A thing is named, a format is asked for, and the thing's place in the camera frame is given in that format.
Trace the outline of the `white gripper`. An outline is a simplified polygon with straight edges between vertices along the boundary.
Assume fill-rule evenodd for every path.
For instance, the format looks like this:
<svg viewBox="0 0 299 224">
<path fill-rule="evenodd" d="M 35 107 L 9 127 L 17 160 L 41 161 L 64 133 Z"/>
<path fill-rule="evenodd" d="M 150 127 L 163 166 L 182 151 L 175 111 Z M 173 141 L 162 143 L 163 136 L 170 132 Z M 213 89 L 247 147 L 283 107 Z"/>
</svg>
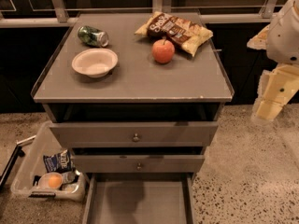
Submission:
<svg viewBox="0 0 299 224">
<path fill-rule="evenodd" d="M 278 63 L 272 71 L 263 70 L 251 115 L 254 122 L 273 121 L 299 91 L 299 0 L 288 0 L 247 47 L 266 49 Z"/>
</svg>

